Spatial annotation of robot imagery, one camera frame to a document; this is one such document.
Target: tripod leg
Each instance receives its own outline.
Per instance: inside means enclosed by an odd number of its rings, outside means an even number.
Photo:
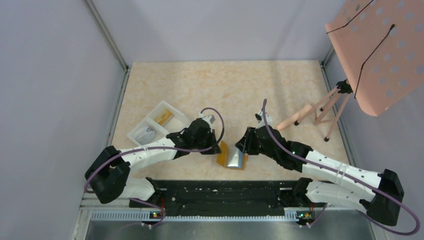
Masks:
[[[343,109],[345,109],[346,104],[348,103],[349,97],[351,95],[348,94],[344,97],[343,102],[341,102],[340,108],[338,109],[338,112],[334,118],[334,121],[331,124],[330,130],[328,131],[327,136],[325,136],[324,141],[328,142],[330,140],[331,133],[333,132],[334,128],[336,127],[337,121],[339,120],[340,116],[342,115]]]
[[[318,118],[315,119],[315,124],[320,124],[320,121],[327,115],[327,113],[332,109],[333,105],[336,104],[336,102],[340,99],[342,95],[342,93],[336,93],[330,99],[330,101],[328,101],[328,103],[326,104],[327,107],[325,107],[324,111],[322,111]]]
[[[323,104],[323,102],[325,102],[331,95],[333,95],[335,92],[337,92],[337,86],[334,87],[325,97],[321,98],[321,100],[319,100],[318,103],[316,103],[309,111],[307,111],[304,115],[300,116],[299,119],[297,121],[294,122],[294,125],[299,125],[303,119],[305,119],[307,116],[309,116],[311,113],[313,113],[314,111],[316,111],[316,109]]]

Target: pink ironing board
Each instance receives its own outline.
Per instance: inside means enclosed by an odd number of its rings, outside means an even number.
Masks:
[[[327,32],[350,21],[371,0],[347,0]],[[328,34],[360,108],[378,116],[424,83],[424,0],[373,0],[346,27]]]

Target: perforated metal strip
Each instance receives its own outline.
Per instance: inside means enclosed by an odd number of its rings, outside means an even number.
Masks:
[[[159,221],[150,219],[148,210],[94,210],[91,221]],[[167,216],[167,222],[297,222],[295,210],[284,216]]]

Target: marble patterned surface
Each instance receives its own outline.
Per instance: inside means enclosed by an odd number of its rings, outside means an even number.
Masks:
[[[230,146],[241,139],[248,126],[255,127],[255,113],[268,99],[266,111],[274,126],[305,104],[316,103],[327,94],[318,61],[212,61],[134,63],[122,102],[112,144],[117,149],[135,145],[129,133],[161,100],[189,119],[201,109],[216,108],[225,121],[223,140]],[[330,111],[326,118],[334,117]],[[214,124],[217,138],[221,124]],[[281,131],[287,140],[312,146],[338,161],[348,163],[339,129],[329,142],[323,138],[330,123],[313,124],[313,116],[299,126]],[[297,180],[310,177],[285,170],[266,156],[250,156],[244,170],[225,169],[216,156],[191,153],[176,160],[150,165],[135,177],[168,180]]]

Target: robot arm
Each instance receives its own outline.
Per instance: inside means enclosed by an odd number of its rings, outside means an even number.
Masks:
[[[170,133],[162,139],[147,145],[130,149],[117,150],[114,146],[106,147],[85,173],[88,180],[95,170],[112,157],[125,152],[103,167],[90,181],[93,192],[102,204],[107,204],[120,198],[137,198],[143,201],[154,197],[156,191],[154,182],[149,178],[137,179],[129,176],[137,170],[165,160],[173,160],[188,155],[189,151],[211,147],[202,151],[203,155],[221,153],[212,124],[213,115],[197,118],[189,127],[180,132]]]
[[[300,142],[285,140],[280,132],[270,127],[277,141],[294,155],[300,156],[314,163],[336,169],[337,172],[299,160],[282,150],[271,138],[265,127],[263,116],[269,125],[271,117],[262,111],[255,114],[258,126],[248,127],[243,138],[235,145],[244,154],[263,154],[275,160],[288,170],[311,174],[331,183],[301,178],[293,188],[295,200],[303,205],[311,203],[330,203],[356,209],[367,214],[379,223],[395,226],[398,220],[400,207],[386,197],[376,194],[370,188],[345,177],[345,174],[361,179],[370,186],[379,189],[398,201],[402,202],[404,191],[397,174],[385,169],[383,173],[367,171],[331,159],[310,146]]]

